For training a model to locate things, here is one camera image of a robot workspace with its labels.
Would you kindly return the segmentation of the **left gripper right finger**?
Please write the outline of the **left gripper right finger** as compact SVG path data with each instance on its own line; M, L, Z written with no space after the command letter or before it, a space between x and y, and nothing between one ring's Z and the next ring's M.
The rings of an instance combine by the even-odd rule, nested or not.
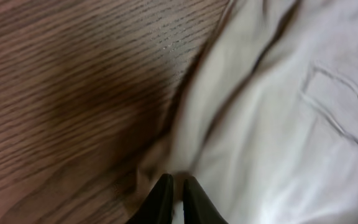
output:
M194 177L183 183L184 224L227 224Z

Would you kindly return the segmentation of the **beige cotton shorts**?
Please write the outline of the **beige cotton shorts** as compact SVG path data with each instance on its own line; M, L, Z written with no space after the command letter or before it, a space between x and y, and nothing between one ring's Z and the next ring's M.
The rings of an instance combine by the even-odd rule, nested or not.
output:
M358 223L358 0L229 1L139 193L164 172L229 223Z

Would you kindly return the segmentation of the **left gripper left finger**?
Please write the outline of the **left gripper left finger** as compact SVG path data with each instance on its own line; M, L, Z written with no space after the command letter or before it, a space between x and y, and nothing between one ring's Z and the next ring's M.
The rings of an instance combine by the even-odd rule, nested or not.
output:
M163 174L126 224L171 224L172 212L173 176Z

